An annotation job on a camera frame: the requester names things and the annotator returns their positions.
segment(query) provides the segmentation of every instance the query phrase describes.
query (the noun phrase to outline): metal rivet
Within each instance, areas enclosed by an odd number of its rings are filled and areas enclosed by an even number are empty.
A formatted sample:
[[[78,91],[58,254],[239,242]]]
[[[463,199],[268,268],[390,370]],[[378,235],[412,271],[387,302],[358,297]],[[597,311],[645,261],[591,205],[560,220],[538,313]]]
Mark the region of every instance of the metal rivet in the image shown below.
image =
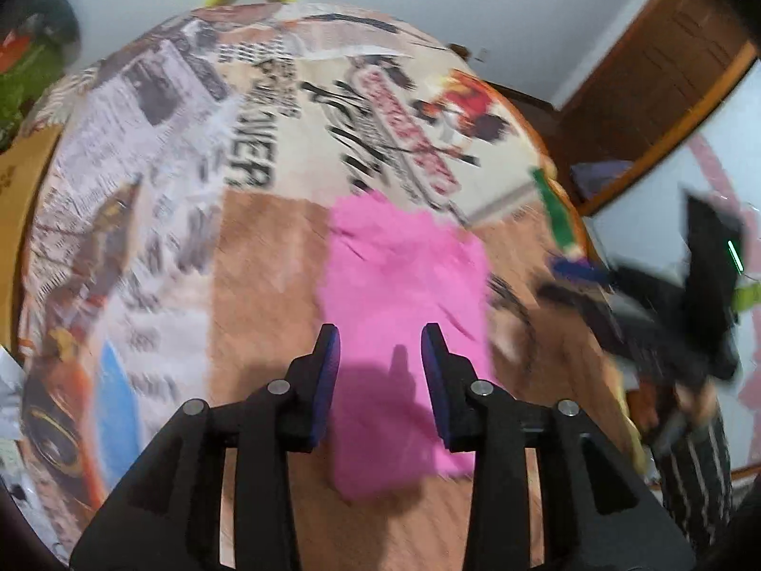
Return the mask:
[[[285,395],[290,389],[288,380],[273,380],[267,385],[267,390],[273,395]]]
[[[476,380],[470,385],[471,391],[476,395],[486,396],[491,395],[494,392],[494,387],[491,382],[486,380]]]
[[[576,416],[578,414],[578,404],[570,399],[564,399],[558,402],[558,410],[566,416]]]
[[[188,416],[195,416],[203,412],[204,403],[200,399],[189,399],[183,404],[183,412]]]

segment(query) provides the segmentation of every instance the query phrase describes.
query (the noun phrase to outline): newspaper print tablecloth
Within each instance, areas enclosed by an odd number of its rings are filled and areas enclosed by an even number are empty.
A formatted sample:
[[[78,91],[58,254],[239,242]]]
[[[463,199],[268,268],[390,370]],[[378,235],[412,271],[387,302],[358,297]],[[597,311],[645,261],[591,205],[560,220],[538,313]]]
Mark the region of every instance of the newspaper print tablecloth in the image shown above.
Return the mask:
[[[546,160],[456,55],[351,7],[167,20],[52,87],[23,132],[63,122],[19,339],[24,457],[67,549],[184,400],[241,399],[311,349],[338,197],[469,226],[537,199]]]

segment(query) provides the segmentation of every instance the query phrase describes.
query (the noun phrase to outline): green light strip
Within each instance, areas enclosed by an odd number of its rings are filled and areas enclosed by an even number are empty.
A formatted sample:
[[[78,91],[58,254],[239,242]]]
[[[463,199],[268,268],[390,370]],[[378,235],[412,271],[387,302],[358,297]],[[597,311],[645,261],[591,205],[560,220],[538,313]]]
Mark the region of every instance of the green light strip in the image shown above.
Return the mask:
[[[727,244],[729,245],[729,252],[732,254],[732,258],[734,259],[734,265],[737,267],[737,272],[743,272],[743,264],[740,261],[739,255],[737,255],[737,251],[734,250],[732,241],[727,240]]]

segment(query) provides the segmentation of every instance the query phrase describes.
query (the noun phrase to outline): pink towel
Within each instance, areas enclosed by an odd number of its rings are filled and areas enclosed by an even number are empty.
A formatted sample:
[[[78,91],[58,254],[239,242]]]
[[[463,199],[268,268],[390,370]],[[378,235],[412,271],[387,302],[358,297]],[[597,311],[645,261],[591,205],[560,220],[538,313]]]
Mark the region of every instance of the pink towel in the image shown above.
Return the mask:
[[[438,322],[450,351],[493,379],[481,241],[372,193],[338,201],[329,248],[321,298],[341,335],[331,409],[337,490],[352,500],[427,474],[473,472],[473,455],[450,454],[436,433],[420,333]]]

